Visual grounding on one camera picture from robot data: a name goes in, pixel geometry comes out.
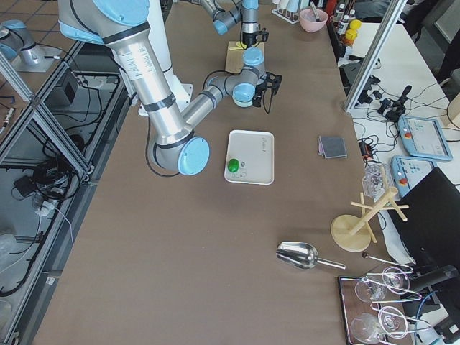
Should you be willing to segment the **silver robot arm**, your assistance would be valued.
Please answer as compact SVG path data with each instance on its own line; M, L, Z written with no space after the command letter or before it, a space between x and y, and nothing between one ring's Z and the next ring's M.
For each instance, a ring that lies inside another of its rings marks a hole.
M158 57L168 47L153 47L149 34L165 39L162 10L158 1L59 1L62 34L73 40L104 45L118 57L134 87L155 138L147 145L148 158L157 166L182 175L196 175L206 166L208 142L195 134L195 127L226 96L240 107L250 106L256 87L266 80L265 57L255 45L265 36L258 20L258 1L240 1L232 10L218 7L216 1L199 1L213 18L219 34L241 24L243 68L237 75L216 77L184 109L168 84Z
M240 24L240 42L246 48L255 46L258 43L258 37L266 34L261 29L258 20L258 1L238 1L230 10L222 8L217 1L196 1L196 3L211 16L213 27L219 35L226 34L232 27Z

